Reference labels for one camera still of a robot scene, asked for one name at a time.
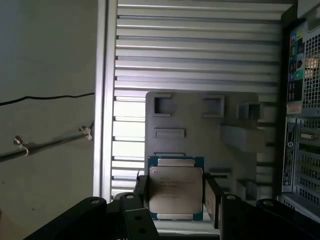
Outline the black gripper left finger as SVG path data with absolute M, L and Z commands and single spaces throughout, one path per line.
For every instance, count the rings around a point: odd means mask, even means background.
M 145 195 L 149 178 L 139 175 L 132 192 L 108 203 L 87 197 L 27 236 L 28 240 L 157 240 Z

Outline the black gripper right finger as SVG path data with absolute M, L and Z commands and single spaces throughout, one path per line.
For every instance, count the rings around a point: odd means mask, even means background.
M 221 240 L 318 240 L 320 224 L 289 206 L 261 199 L 255 205 L 225 194 L 213 176 L 203 177 L 203 200 Z

